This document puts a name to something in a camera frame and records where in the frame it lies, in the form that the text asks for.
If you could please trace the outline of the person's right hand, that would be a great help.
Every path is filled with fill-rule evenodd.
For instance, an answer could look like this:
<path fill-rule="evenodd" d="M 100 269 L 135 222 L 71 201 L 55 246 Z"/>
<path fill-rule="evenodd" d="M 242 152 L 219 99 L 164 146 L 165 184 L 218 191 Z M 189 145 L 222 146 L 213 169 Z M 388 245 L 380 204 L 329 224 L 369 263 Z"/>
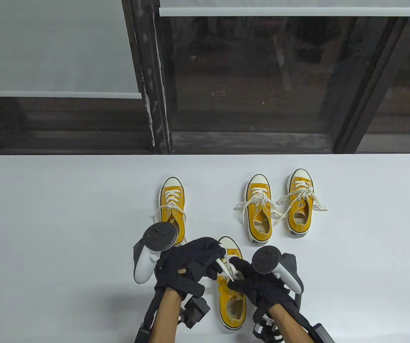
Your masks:
<path fill-rule="evenodd" d="M 269 310 L 276 305 L 282 306 L 292 317 L 300 313 L 284 282 L 272 273 L 259 273 L 252 264 L 236 256 L 231 257 L 229 262 L 243 276 L 242 279 L 228 281 L 230 290 L 243 293 L 251 304 L 263 309 L 267 316 L 271 316 Z"/>

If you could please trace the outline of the person's left hand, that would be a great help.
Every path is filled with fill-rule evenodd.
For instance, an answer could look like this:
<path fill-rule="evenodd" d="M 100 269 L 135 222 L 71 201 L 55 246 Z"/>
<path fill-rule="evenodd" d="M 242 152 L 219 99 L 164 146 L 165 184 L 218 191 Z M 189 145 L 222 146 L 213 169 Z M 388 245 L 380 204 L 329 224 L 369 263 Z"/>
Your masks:
<path fill-rule="evenodd" d="M 218 279 L 223 268 L 218 263 L 226 255 L 219 242 L 202 237 L 161 253 L 155 268 L 155 290 L 175 290 L 181 299 L 187 295 L 202 297 L 205 288 L 200 284 L 203 277 Z"/>

